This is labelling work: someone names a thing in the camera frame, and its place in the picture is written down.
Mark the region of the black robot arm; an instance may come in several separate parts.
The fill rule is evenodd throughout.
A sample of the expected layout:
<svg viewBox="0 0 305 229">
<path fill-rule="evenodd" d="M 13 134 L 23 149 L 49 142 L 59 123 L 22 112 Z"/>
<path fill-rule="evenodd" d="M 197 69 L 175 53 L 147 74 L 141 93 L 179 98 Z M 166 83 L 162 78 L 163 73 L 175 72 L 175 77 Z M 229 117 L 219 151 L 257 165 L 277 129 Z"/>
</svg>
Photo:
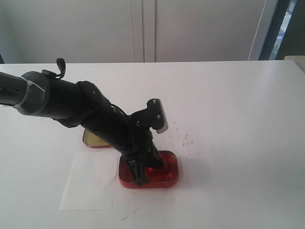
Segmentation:
<svg viewBox="0 0 305 229">
<path fill-rule="evenodd" d="M 65 127 L 82 126 L 119 151 L 137 185 L 148 182 L 146 169 L 164 166 L 152 130 L 166 130 L 159 99 L 131 115 L 112 104 L 91 82 L 70 83 L 49 71 L 21 77 L 0 75 L 0 103 L 29 116 L 51 118 Z"/>
</svg>

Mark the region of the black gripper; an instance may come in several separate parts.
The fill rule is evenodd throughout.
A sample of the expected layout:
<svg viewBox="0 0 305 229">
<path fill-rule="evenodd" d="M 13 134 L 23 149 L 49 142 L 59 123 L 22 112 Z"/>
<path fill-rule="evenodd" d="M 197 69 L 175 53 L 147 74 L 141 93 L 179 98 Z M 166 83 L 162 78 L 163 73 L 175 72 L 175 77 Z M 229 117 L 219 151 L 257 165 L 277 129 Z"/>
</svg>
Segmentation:
<svg viewBox="0 0 305 229">
<path fill-rule="evenodd" d="M 145 127 L 139 127 L 129 115 L 118 115 L 120 130 L 116 133 L 117 140 L 112 147 L 122 154 L 122 180 L 133 182 L 137 186 L 148 183 L 146 166 L 153 169 L 161 169 L 164 161 L 153 143 L 151 131 Z"/>
</svg>

